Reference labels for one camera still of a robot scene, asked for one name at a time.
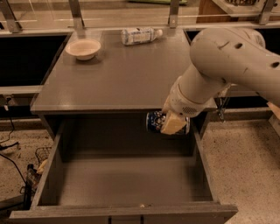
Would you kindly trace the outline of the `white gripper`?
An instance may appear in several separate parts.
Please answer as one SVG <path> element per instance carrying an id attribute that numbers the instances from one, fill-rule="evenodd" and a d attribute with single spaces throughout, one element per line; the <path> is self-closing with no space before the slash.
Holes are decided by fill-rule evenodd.
<path id="1" fill-rule="evenodd" d="M 213 97 L 202 104 L 192 102 L 184 97 L 179 89 L 180 79 L 181 77 L 178 77 L 172 85 L 169 96 L 166 98 L 162 107 L 162 112 L 164 114 L 166 114 L 169 109 L 173 111 L 169 111 L 166 114 L 164 124 L 161 128 L 161 132 L 166 135 L 173 135 L 183 129 L 186 126 L 186 117 L 196 117 L 202 111 L 217 109 Z"/>

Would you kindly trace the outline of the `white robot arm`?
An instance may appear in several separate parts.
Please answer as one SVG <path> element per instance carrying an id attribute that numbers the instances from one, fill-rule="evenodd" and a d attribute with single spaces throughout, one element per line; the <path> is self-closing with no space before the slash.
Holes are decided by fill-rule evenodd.
<path id="1" fill-rule="evenodd" d="M 161 133 L 173 135 L 232 84 L 280 106 L 280 55 L 257 43 L 261 34 L 247 28 L 206 28 L 190 45 L 190 66 L 171 87 L 162 111 Z"/>

